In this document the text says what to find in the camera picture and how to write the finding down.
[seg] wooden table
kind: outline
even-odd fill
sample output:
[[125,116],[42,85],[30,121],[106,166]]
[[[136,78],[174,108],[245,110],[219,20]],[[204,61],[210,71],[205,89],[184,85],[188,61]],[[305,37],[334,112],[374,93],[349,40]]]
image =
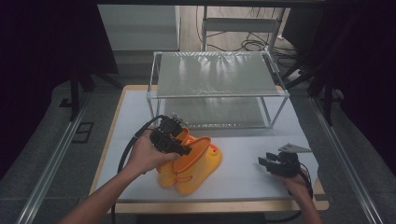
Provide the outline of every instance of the wooden table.
[[[102,172],[109,143],[115,129],[120,107],[127,91],[145,91],[146,85],[126,86],[121,94],[120,101],[112,121],[105,148],[99,162],[95,178],[92,182],[90,194],[92,194],[98,183],[98,178]],[[328,201],[319,201],[315,196],[323,195],[324,190],[317,179],[314,184],[314,204],[318,210],[329,208]],[[237,213],[237,212],[263,212],[263,211],[290,211],[299,210],[299,206],[294,200],[257,200],[257,201],[227,201],[227,202],[177,202],[177,203],[121,203],[117,202],[117,213],[134,214],[193,214],[193,213]]]

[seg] person's left hand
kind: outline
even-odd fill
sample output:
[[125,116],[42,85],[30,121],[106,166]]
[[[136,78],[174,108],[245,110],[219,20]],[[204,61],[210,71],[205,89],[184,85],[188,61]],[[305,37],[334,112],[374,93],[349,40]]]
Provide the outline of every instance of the person's left hand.
[[[301,169],[305,176],[308,176],[308,172],[304,169]],[[294,197],[296,201],[301,199],[311,200],[311,196],[309,196],[308,188],[306,187],[305,181],[300,175],[296,175],[295,177],[284,177],[281,175],[272,174],[278,179],[283,181],[283,184],[289,190],[290,194]]]
[[162,153],[158,151],[149,140],[151,133],[152,130],[145,130],[137,139],[124,169],[138,169],[143,174],[165,161],[174,161],[180,158],[177,153]]

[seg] cable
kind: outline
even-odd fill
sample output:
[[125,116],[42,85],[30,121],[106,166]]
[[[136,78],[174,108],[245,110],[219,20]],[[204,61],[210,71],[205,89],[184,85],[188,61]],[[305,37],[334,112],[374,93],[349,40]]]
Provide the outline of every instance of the cable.
[[[139,129],[139,131],[137,131],[134,136],[131,138],[131,140],[129,141],[128,145],[125,147],[121,159],[120,159],[120,163],[119,163],[119,167],[117,169],[117,174],[122,170],[123,165],[125,163],[126,157],[128,156],[129,151],[132,150],[132,146],[134,145],[134,143],[137,141],[137,139],[140,137],[140,135],[142,135],[142,133],[147,130],[149,128],[149,126],[151,125],[152,122],[154,122],[157,119],[163,119],[164,116],[160,115],[155,117],[154,119],[151,119],[149,122],[147,122],[145,125],[143,125],[142,128]],[[111,222],[113,224],[116,224],[116,204],[114,203],[113,206],[111,206]]]
[[[305,184],[306,184],[306,188],[309,192],[309,196],[311,197],[311,199],[313,199],[314,197],[314,193],[313,193],[313,189],[312,189],[312,182],[311,182],[311,174],[309,174],[308,168],[306,168],[306,166],[302,163],[300,163],[300,165],[302,165],[306,172],[307,172],[307,176],[304,174],[304,172],[300,169],[299,171],[299,175],[303,178]],[[301,215],[301,211],[298,211],[296,214],[290,216],[290,217],[285,217],[285,218],[281,218],[281,219],[266,219],[265,221],[268,223],[282,223],[282,222],[288,222],[291,220],[294,220],[295,218],[299,217]]]
[[[271,18],[274,17],[274,15],[275,15],[275,10],[276,10],[276,8],[274,7]],[[259,14],[260,14],[260,11],[261,11],[261,8],[259,7],[259,10],[257,11],[256,15],[254,15],[254,14],[253,14],[253,13],[254,13],[254,7],[252,7],[251,10],[247,13],[246,17],[248,16],[248,14],[250,14],[250,17],[252,17],[252,18],[254,18],[254,17],[255,17],[255,18],[258,18],[258,17],[259,17]],[[196,9],[195,9],[195,29],[196,29],[197,36],[198,36],[200,42],[203,43],[203,39],[201,38],[201,36],[200,36],[200,34],[199,34],[199,29],[198,29],[198,7],[196,7]],[[215,36],[215,35],[222,35],[222,34],[225,34],[225,33],[227,33],[227,32],[219,32],[219,33],[215,33],[215,34],[213,34],[213,35],[207,35],[206,38],[211,37],[211,36]],[[249,39],[251,35],[254,35],[254,36],[257,37],[259,40]],[[206,45],[209,46],[209,47],[212,47],[212,48],[221,50],[221,51],[238,51],[238,50],[241,50],[241,49],[244,49],[244,50],[246,50],[246,51],[263,51],[263,50],[265,49],[265,47],[269,45],[269,44],[268,44],[269,34],[267,34],[266,37],[267,37],[267,40],[264,40],[264,39],[262,39],[261,37],[259,37],[258,35],[249,32],[249,33],[247,33],[247,38],[241,42],[241,48],[239,48],[239,49],[232,49],[232,50],[229,50],[229,49],[222,49],[222,48],[219,48],[219,47],[217,47],[217,46],[215,46],[215,45],[211,45],[211,44],[206,44]],[[289,50],[289,51],[295,51],[294,49],[284,49],[284,48],[274,47],[273,54],[274,54],[275,56],[283,57],[283,59],[287,59],[287,58],[295,59],[295,58],[297,57],[297,54],[295,54],[295,53],[286,54],[286,53],[282,53],[282,52],[278,51],[278,49]],[[277,62],[278,62],[279,64],[281,64],[282,66],[284,66],[284,67],[288,67],[288,66],[282,64],[282,63],[279,61],[279,59],[277,60]]]
[[288,65],[283,64],[283,63],[280,61],[280,60],[282,60],[282,59],[295,60],[294,58],[289,58],[289,57],[277,58],[277,59],[276,59],[277,64],[279,64],[279,65],[282,66],[282,67],[287,67],[287,68],[290,68],[291,66],[288,66]]

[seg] yellow object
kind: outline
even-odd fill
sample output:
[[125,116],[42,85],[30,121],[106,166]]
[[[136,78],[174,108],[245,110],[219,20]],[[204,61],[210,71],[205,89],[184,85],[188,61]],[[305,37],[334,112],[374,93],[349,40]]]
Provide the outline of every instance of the yellow object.
[[177,172],[177,191],[182,194],[193,193],[219,167],[221,159],[221,150],[210,145],[196,163],[183,172]]
[[157,167],[158,183],[163,187],[176,185],[177,191],[190,194],[210,176],[220,165],[222,154],[219,148],[211,144],[210,137],[195,138],[183,128],[176,139],[181,145],[191,147],[189,155],[176,161],[168,161]]

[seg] person's right hand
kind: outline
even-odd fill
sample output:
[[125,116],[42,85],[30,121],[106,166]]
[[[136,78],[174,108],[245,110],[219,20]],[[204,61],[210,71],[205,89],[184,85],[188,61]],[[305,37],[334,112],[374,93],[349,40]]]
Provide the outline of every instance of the person's right hand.
[[162,153],[151,143],[149,136],[152,130],[145,130],[137,139],[124,169],[137,169],[140,174],[148,172],[166,161],[180,158],[177,153]]

